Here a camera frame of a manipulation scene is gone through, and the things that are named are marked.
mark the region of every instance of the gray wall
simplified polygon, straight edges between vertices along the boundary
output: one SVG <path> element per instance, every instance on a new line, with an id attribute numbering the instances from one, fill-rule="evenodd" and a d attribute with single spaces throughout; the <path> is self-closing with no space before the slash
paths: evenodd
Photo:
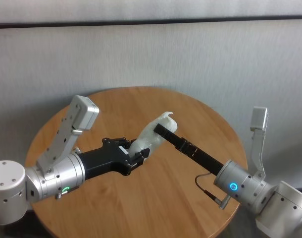
<path id="1" fill-rule="evenodd" d="M 270 111 L 268 179 L 302 186 L 302 20 L 0 30 L 0 160 L 24 162 L 72 95 L 159 86 L 217 110 L 249 153 L 254 105 Z"/>
<path id="2" fill-rule="evenodd" d="M 302 15 L 302 0 L 0 0 L 0 23 Z"/>

